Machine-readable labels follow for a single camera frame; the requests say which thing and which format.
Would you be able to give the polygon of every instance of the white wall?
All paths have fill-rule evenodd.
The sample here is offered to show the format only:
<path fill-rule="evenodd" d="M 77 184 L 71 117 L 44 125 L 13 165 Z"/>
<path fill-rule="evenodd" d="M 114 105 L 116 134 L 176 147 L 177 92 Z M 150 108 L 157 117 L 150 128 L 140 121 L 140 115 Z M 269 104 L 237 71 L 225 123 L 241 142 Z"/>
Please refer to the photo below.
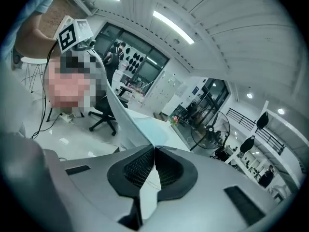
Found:
<path fill-rule="evenodd" d="M 86 20 L 88 21 L 91 31 L 93 32 L 94 38 L 96 38 L 96 36 L 106 23 L 105 18 L 95 14 L 93 16 L 87 17 Z"/>
<path fill-rule="evenodd" d="M 262 109 L 258 109 L 248 103 L 242 101 L 237 102 L 233 95 L 230 95 L 226 99 L 226 102 L 221 106 L 220 111 L 226 115 L 229 108 L 234 109 L 235 111 L 241 113 L 252 121 L 257 120 L 262 112 Z"/>
<path fill-rule="evenodd" d="M 282 157 L 284 162 L 289 165 L 299 182 L 302 183 L 306 175 L 301 172 L 299 162 L 295 155 L 291 152 L 291 150 L 287 147 L 284 148 L 280 156 Z"/>

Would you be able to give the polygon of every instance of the gray plastic panel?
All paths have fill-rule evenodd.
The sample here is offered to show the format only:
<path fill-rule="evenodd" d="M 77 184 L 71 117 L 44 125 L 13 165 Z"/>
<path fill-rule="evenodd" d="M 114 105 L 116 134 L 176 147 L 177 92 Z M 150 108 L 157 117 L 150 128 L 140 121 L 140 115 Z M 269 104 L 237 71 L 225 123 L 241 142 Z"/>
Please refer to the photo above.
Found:
<path fill-rule="evenodd" d="M 159 202 L 140 231 L 244 230 L 248 228 L 246 221 L 224 192 L 231 186 L 238 186 L 265 214 L 276 207 L 269 193 L 231 166 L 183 150 L 171 152 L 195 165 L 197 182 L 181 199 Z"/>

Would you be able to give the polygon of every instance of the black mesh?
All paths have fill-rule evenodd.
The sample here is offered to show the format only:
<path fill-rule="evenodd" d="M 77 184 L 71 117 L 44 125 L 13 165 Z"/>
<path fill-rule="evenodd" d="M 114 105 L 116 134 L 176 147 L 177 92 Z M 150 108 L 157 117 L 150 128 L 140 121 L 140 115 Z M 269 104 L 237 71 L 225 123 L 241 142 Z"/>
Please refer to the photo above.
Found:
<path fill-rule="evenodd" d="M 141 188 L 154 165 L 153 151 L 148 151 L 124 167 L 125 178 Z"/>
<path fill-rule="evenodd" d="M 162 189 L 173 184 L 183 174 L 182 164 L 161 151 L 159 151 L 156 157 L 155 164 L 160 176 Z"/>

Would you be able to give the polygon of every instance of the ceiling beam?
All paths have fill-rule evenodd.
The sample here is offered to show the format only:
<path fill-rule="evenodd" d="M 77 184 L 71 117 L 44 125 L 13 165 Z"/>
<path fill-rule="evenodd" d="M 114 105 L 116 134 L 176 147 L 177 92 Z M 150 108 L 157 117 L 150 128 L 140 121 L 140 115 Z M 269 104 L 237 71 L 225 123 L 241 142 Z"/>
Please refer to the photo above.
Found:
<path fill-rule="evenodd" d="M 197 22 L 197 20 L 189 14 L 184 8 L 176 4 L 172 0 L 154 0 L 162 5 L 171 9 L 179 18 L 183 19 L 189 26 L 195 27 L 196 32 L 202 38 L 208 49 L 215 56 L 218 61 L 218 66 L 223 71 L 223 75 L 227 76 L 229 67 L 226 60 L 224 59 L 222 52 L 220 51 L 218 45 L 212 39 L 212 37 L 206 32 L 206 30 Z"/>
<path fill-rule="evenodd" d="M 76 2 L 76 4 L 89 16 L 89 15 L 93 15 L 94 13 L 92 13 L 88 7 L 82 2 L 82 0 L 73 0 L 74 2 Z"/>
<path fill-rule="evenodd" d="M 145 28 L 142 28 L 141 26 L 137 25 L 135 22 L 131 22 L 130 20 L 126 20 L 120 16 L 110 14 L 108 12 L 104 12 L 101 10 L 98 10 L 96 12 L 96 15 L 103 16 L 106 18 L 107 21 L 135 34 L 136 36 L 155 46 L 158 50 L 161 50 L 164 54 L 166 54 L 167 52 L 170 56 L 176 58 L 189 72 L 192 71 L 191 66 L 188 65 L 188 63 L 185 62 L 184 59 L 181 58 L 179 54 L 177 54 L 174 50 L 172 50 L 167 44 L 162 44 L 161 39 L 159 39 L 157 36 L 152 34 L 150 31 L 146 30 Z"/>
<path fill-rule="evenodd" d="M 299 93 L 300 87 L 304 82 L 307 64 L 308 64 L 307 47 L 305 44 L 303 44 L 301 46 L 300 53 L 299 53 L 299 62 L 298 62 L 299 71 L 297 73 L 295 85 L 292 88 L 292 98 L 293 99 L 296 99 L 296 96 Z"/>

